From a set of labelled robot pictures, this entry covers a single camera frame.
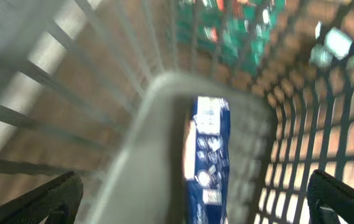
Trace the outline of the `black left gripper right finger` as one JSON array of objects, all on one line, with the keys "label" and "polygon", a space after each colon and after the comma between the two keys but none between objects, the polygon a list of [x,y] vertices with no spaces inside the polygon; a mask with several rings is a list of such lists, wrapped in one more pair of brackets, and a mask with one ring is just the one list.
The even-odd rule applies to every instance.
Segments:
[{"label": "black left gripper right finger", "polygon": [[354,223],[354,189],[322,170],[310,176],[307,204],[312,224]]}]

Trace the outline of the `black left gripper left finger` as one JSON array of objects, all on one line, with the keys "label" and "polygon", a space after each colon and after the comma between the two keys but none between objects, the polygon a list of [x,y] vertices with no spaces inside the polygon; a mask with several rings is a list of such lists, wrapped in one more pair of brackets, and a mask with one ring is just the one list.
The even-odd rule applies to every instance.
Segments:
[{"label": "black left gripper left finger", "polygon": [[83,197],[80,176],[66,172],[0,206],[0,223],[73,223]]}]

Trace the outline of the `blue snack box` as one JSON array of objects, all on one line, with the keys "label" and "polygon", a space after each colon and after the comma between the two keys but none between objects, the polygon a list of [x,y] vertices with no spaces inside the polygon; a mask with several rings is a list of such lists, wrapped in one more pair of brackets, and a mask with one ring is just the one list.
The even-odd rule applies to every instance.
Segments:
[{"label": "blue snack box", "polygon": [[231,114],[223,98],[193,101],[183,148],[185,223],[227,223]]}]

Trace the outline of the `grey plastic basket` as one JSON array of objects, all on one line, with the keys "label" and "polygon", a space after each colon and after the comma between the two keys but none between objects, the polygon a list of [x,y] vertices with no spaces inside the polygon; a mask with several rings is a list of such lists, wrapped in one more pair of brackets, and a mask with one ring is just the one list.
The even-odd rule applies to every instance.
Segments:
[{"label": "grey plastic basket", "polygon": [[73,223],[185,223],[198,96],[230,107],[227,223],[311,223],[317,169],[354,189],[354,45],[309,62],[354,1],[286,1],[255,76],[179,42],[178,3],[0,1],[0,206],[74,171]]}]

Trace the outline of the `light teal snack packet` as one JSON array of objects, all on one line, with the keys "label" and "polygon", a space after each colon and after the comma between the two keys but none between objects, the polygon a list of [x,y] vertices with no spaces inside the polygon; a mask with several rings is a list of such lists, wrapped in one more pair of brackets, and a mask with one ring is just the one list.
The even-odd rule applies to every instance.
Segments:
[{"label": "light teal snack packet", "polygon": [[[315,27],[315,39],[320,37],[322,22],[318,21]],[[315,64],[319,68],[327,68],[331,65],[332,59],[343,59],[349,53],[350,47],[354,45],[351,38],[340,29],[332,28],[327,32],[324,44],[316,44],[310,52],[309,62]],[[354,56],[348,59],[347,69],[354,69]]]}]

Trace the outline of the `green Nescafe bag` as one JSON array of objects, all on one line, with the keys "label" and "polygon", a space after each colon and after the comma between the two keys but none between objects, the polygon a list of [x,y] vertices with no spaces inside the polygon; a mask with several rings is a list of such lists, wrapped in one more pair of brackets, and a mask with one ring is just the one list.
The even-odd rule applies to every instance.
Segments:
[{"label": "green Nescafe bag", "polygon": [[271,40],[277,18],[286,8],[285,0],[179,1],[177,5],[177,40],[191,44],[211,57],[216,51],[218,61],[231,68],[239,68],[252,76]]}]

